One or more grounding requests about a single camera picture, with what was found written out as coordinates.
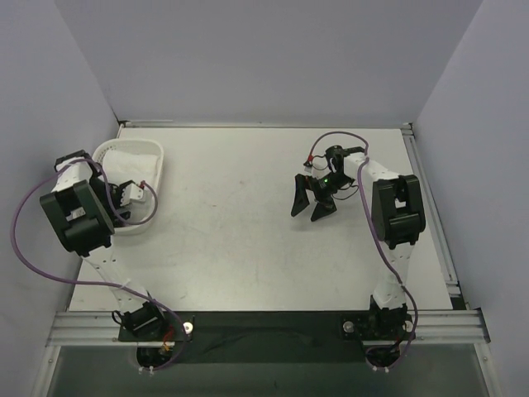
metal frame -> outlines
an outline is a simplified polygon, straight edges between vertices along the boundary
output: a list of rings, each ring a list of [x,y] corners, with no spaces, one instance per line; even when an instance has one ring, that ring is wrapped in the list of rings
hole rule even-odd
[[[120,120],[118,121],[125,128],[328,128],[329,130],[351,129],[350,125],[338,124],[329,126],[327,123],[312,124],[307,126],[303,123],[261,123],[261,122],[176,122],[175,120]],[[356,129],[389,129],[389,130],[411,130],[409,123],[404,124],[381,124],[356,126]]]
[[[277,317],[278,312],[268,312],[270,317]],[[290,323],[301,323],[297,316],[313,316],[314,318],[337,317],[350,312],[279,312],[291,318]],[[266,312],[192,312],[179,313],[182,318],[196,318],[200,322],[207,322],[208,327],[228,328],[234,332],[234,321],[225,322],[220,317],[244,316],[244,327],[249,327],[248,319],[258,318],[261,328],[265,328],[263,317]],[[335,334],[340,324],[336,324]],[[120,327],[110,318],[110,312],[66,312],[57,313],[48,338],[49,347],[86,346],[86,347],[160,347],[161,342],[119,342],[117,335]],[[200,332],[200,326],[195,327],[193,334]],[[417,339],[414,344],[480,344],[488,342],[487,328],[479,310],[420,310],[419,323],[416,330]],[[366,345],[387,344],[386,342],[365,342]]]
[[[424,168],[422,166],[421,157],[415,143],[415,136],[412,130],[403,130],[404,145],[406,146],[407,156],[412,163],[413,173],[419,178],[421,182],[422,198],[427,204],[425,206],[425,213],[427,216],[427,224],[430,225],[431,234],[433,236],[434,245],[436,247],[437,255],[442,264],[441,270],[445,276],[445,281],[448,286],[458,286],[457,274],[455,273],[454,263],[450,255],[448,243],[445,239],[445,233],[441,225],[441,219],[437,212],[436,202],[431,194],[430,185]]]
[[[46,397],[59,360],[60,346],[48,346],[44,350],[41,368],[36,376],[31,397]]]
[[[182,125],[173,121],[158,122],[120,122],[119,136],[123,127],[213,127],[210,125]],[[214,127],[307,127],[307,126],[274,126],[274,125],[226,125]],[[408,157],[412,164],[415,175],[422,184],[423,198],[427,205],[427,221],[431,226],[431,233],[436,251],[443,265],[442,271],[445,276],[447,289],[450,296],[461,298],[461,292],[455,268],[450,257],[450,251],[442,230],[439,214],[435,201],[431,195],[431,189],[427,183],[422,163],[418,154],[415,138],[411,125],[398,126],[402,130],[403,139],[407,148]],[[491,396],[501,396],[498,386],[498,378],[492,365],[487,329],[483,316],[478,310],[440,310],[420,311],[419,324],[417,327],[417,339],[414,344],[474,344],[478,355],[479,364],[484,375],[485,383]],[[57,313],[50,337],[46,344],[45,356],[41,370],[36,378],[32,397],[46,396],[51,386],[53,374],[57,366],[61,347],[85,346],[85,347],[151,347],[159,346],[158,342],[118,342],[117,335],[119,326],[110,319],[109,312],[65,312]]]

white wall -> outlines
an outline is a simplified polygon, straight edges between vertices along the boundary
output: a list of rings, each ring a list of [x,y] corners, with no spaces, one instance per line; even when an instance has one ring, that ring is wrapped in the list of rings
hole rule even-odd
[[[118,118],[414,121],[481,0],[56,0]]]
[[[416,124],[463,292],[511,396],[529,355],[529,2],[485,0]]]
[[[57,157],[92,150],[117,123],[52,0],[1,2],[0,59],[0,394],[18,397],[31,392],[65,287],[33,275],[12,254],[12,211]],[[79,260],[62,249],[37,197],[19,236],[36,265],[75,273]]]

white tabletop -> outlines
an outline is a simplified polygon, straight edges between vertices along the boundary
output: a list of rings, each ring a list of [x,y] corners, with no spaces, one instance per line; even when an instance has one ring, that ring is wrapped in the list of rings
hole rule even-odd
[[[165,150],[160,208],[148,230],[116,237],[131,278],[175,310],[361,310],[382,261],[358,195],[310,222],[313,206],[290,217],[294,176],[323,132],[318,128],[124,128]],[[399,130],[348,130],[370,157],[411,174]],[[329,136],[328,146],[361,146]],[[80,280],[100,280],[83,263]],[[412,254],[408,288],[419,309],[451,309],[430,229]],[[113,310],[104,287],[77,286],[70,310]]]

white cloth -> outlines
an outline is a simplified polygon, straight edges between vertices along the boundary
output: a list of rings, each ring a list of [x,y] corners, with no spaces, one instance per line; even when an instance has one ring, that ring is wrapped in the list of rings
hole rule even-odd
[[[153,184],[156,178],[157,155],[134,155],[125,151],[108,151],[102,158],[102,167],[108,182],[122,184],[133,180],[138,184],[144,180]]]

small white object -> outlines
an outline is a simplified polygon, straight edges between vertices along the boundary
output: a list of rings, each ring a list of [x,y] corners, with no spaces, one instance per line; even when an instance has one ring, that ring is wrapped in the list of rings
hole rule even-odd
[[[93,159],[105,169],[108,181],[121,184],[134,180],[138,184],[144,180],[156,193],[160,191],[160,181],[164,164],[164,148],[150,139],[111,139],[102,143],[93,153]],[[131,203],[131,220],[138,222],[147,218],[154,210],[155,203],[150,194],[145,202]],[[140,234],[151,222],[142,225],[117,227],[116,235]]]
[[[413,330],[413,323],[411,321],[406,320],[404,322],[403,329],[406,332],[411,332]]]
[[[75,160],[82,160],[82,159],[83,157],[74,157],[66,161],[63,161],[62,163],[58,164],[55,168],[58,171],[61,171],[69,163]],[[86,162],[70,165],[68,169],[66,169],[59,176],[59,178],[57,179],[57,183],[55,184],[55,187],[51,191],[60,192],[61,190],[71,188],[74,184],[77,184],[78,182],[82,180],[90,180],[90,178],[92,177],[92,173],[93,173],[92,169]]]
[[[122,205],[141,203],[145,200],[144,190],[137,184],[129,184],[122,194]]]
[[[85,214],[86,213],[84,212],[84,208],[83,207],[79,207],[79,208],[75,209],[74,211],[72,211],[70,213],[70,215],[68,217],[66,217],[66,220],[68,222],[70,222],[70,221],[73,221],[74,219],[81,218]]]
[[[193,332],[193,325],[191,323],[184,323],[183,329],[187,335],[189,335],[191,332]]]
[[[355,325],[352,321],[346,321],[343,325],[343,329],[347,333],[353,333],[355,331]]]

